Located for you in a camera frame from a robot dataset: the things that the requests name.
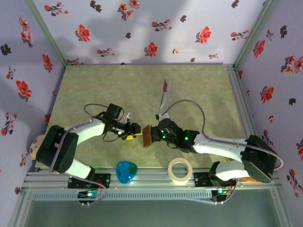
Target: cable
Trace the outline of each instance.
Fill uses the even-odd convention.
[[[91,123],[93,122],[93,119],[94,119],[93,115],[92,115],[90,112],[88,112],[88,111],[86,110],[86,107],[89,106],[89,105],[98,105],[98,106],[102,106],[102,107],[107,108],[106,105],[98,104],[98,103],[86,104],[86,105],[83,107],[84,112],[87,113],[87,114],[90,116],[90,120],[89,120],[88,122],[84,122],[84,123],[75,125],[75,126],[71,127],[70,129],[66,130],[66,132],[63,134],[63,136],[62,136],[62,138],[61,138],[61,140],[60,140],[58,149],[57,149],[57,151],[56,151],[56,153],[55,153],[55,156],[54,156],[54,158],[53,158],[53,161],[52,161],[52,163],[51,163],[51,166],[50,166],[50,169],[49,169],[49,173],[53,173],[53,167],[54,167],[54,165],[55,165],[55,163],[56,163],[56,161],[57,161],[57,158],[58,158],[58,156],[59,156],[59,153],[60,153],[60,150],[61,150],[61,147],[62,147],[62,144],[63,144],[63,141],[64,141],[66,135],[67,135],[70,131],[72,131],[72,130],[75,130],[75,129],[77,129],[77,128],[79,128],[79,127],[82,127],[82,126],[89,125],[89,124],[91,124]],[[77,177],[77,176],[72,176],[72,177],[75,178],[75,179],[78,179],[78,180],[80,180],[80,181],[84,181],[84,182],[96,184],[96,185],[98,185],[98,186],[104,188],[105,194],[104,194],[100,199],[98,199],[98,200],[96,200],[96,201],[93,201],[93,202],[91,202],[90,204],[99,202],[99,201],[101,201],[102,199],[104,199],[104,198],[106,197],[106,195],[107,195],[107,190],[106,190],[106,187],[105,187],[104,185],[102,185],[102,184],[100,184],[100,183],[98,183],[98,182],[89,181],[89,180],[86,180],[86,179],[83,179],[83,178],[80,178],[80,177]]]
[[[105,107],[105,108],[108,108],[108,106],[106,105],[103,105],[103,104],[99,104],[99,103],[89,103],[89,104],[86,104],[84,107],[83,107],[83,110],[86,114],[88,114],[90,116],[90,118],[93,120],[94,116],[90,114],[90,112],[88,112],[86,110],[86,107],[89,106],[89,105],[98,105],[98,106],[102,106],[102,107]]]
[[[123,118],[123,116],[124,116],[124,109],[123,108],[122,108],[122,111],[123,111],[122,117],[119,120],[116,120],[116,122],[120,121]]]
[[[107,134],[107,132],[104,134],[104,136],[103,136],[103,138],[102,138],[102,140],[103,140],[104,142],[114,142],[114,141],[116,141],[117,139],[119,139],[119,136],[118,136],[118,137],[115,138],[114,140],[104,140],[104,138],[106,137],[106,134]]]
[[[283,166],[284,161],[282,160],[282,158],[280,158],[276,153],[274,153],[274,152],[272,152],[272,151],[269,151],[269,150],[266,150],[266,149],[263,149],[263,148],[259,148],[259,147],[255,147],[255,146],[252,146],[252,145],[248,145],[248,144],[243,144],[243,143],[239,143],[239,144],[238,144],[238,143],[236,143],[236,142],[229,142],[229,141],[223,141],[223,140],[216,140],[216,139],[212,139],[212,138],[210,138],[209,136],[207,136],[207,135],[205,134],[205,132],[204,132],[205,121],[206,121],[205,113],[204,113],[203,109],[201,108],[201,106],[200,106],[198,103],[196,103],[196,102],[194,102],[194,101],[192,101],[192,100],[182,99],[182,100],[176,101],[176,102],[174,102],[172,105],[170,105],[170,107],[167,108],[167,110],[164,111],[164,112],[162,113],[162,115],[166,114],[166,113],[167,113],[175,104],[180,103],[180,102],[190,102],[190,103],[193,103],[193,104],[195,104],[195,105],[200,109],[200,111],[201,111],[201,113],[202,113],[202,116],[203,116],[203,125],[202,125],[201,133],[202,133],[202,135],[203,135],[207,140],[210,140],[210,141],[213,141],[213,142],[219,142],[219,143],[229,144],[229,145],[243,146],[243,147],[247,147],[247,148],[251,148],[251,149],[263,151],[263,152],[265,152],[265,153],[267,153],[267,154],[270,154],[270,155],[272,155],[272,156],[275,156],[277,159],[279,159],[280,165],[278,165],[277,167],[275,167],[274,170],[278,170],[278,169],[280,169],[280,168]]]

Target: black bracket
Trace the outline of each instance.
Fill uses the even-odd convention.
[[[95,174],[94,180],[97,183],[104,185],[106,188],[109,188],[110,184],[110,174]],[[68,181],[67,188],[69,189],[97,189],[98,186],[96,184],[87,183],[84,181],[80,181],[75,178],[70,178]]]
[[[235,179],[231,179],[229,181],[222,181],[220,184],[215,185],[214,181],[211,181],[209,178],[209,173],[201,172],[194,173],[194,181],[195,187],[213,187],[213,186],[221,186],[221,187],[234,187],[236,184]]]
[[[201,173],[194,173],[194,181],[195,187],[211,187],[213,183],[210,181],[208,177],[208,173],[201,172]]]

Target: glass panel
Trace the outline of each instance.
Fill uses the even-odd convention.
[[[26,227],[278,227],[269,190],[237,190],[224,205],[195,201],[33,201]]]

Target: red object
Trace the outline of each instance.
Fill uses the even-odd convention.
[[[51,113],[48,113],[45,115],[45,120],[47,123],[49,123],[49,120],[51,119]]]
[[[163,92],[167,92],[167,82],[164,79],[164,84],[163,84]]]

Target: wooden block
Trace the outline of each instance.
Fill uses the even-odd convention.
[[[143,129],[143,147],[146,148],[152,144],[151,126],[147,125]]]

